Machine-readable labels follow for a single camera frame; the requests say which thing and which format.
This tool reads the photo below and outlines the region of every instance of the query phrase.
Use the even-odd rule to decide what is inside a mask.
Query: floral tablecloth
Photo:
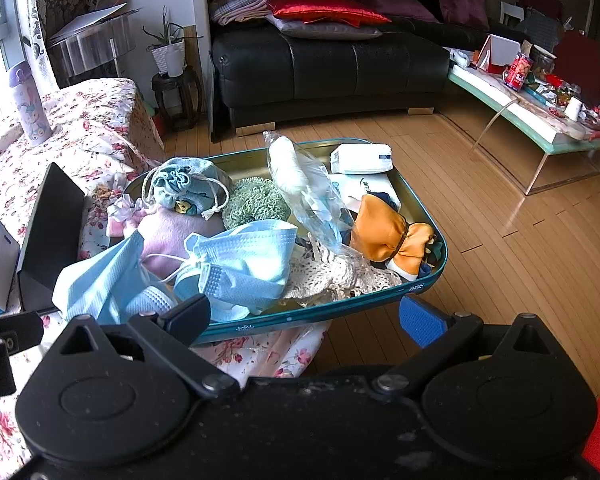
[[[15,117],[0,124],[0,220],[19,243],[46,168],[55,162],[86,195],[79,258],[104,250],[107,205],[138,174],[164,160],[162,142],[144,110],[136,85],[126,79],[94,79],[43,98],[53,136],[33,147]],[[58,197],[62,207],[62,197]],[[9,310],[19,309],[17,286]],[[59,314],[43,318],[42,344],[11,357],[16,394],[0,398],[0,478],[30,457],[14,418],[17,395],[44,352],[65,326]],[[311,359],[328,323],[240,337],[194,350],[242,384],[250,375],[298,376]]]

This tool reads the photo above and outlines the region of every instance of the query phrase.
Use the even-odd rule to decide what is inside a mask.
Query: sofa leg
[[[240,128],[235,129],[235,134],[238,137],[242,137],[245,135],[251,134],[260,134],[265,130],[275,130],[276,123],[263,123],[263,124],[254,124],[253,126],[242,126]]]
[[[407,115],[431,115],[433,108],[409,108]]]

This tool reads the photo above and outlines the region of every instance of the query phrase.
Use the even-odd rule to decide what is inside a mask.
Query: clear plastic wrapper
[[[353,218],[324,164],[288,137],[263,135],[269,173],[296,219],[334,253],[357,253],[342,244],[342,233],[353,228]]]

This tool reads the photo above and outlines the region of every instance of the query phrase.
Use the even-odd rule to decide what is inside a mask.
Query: green scrubbing ball
[[[291,209],[273,181],[250,176],[235,183],[229,202],[222,209],[227,229],[256,220],[288,220]]]

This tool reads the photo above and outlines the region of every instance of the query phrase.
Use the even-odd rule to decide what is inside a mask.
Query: potted plant
[[[184,63],[183,30],[183,26],[167,21],[167,6],[162,8],[162,31],[159,34],[153,34],[142,27],[142,31],[145,34],[157,40],[157,43],[149,45],[146,49],[153,54],[160,74],[165,74],[167,72],[167,61],[165,56],[171,49],[180,51]]]

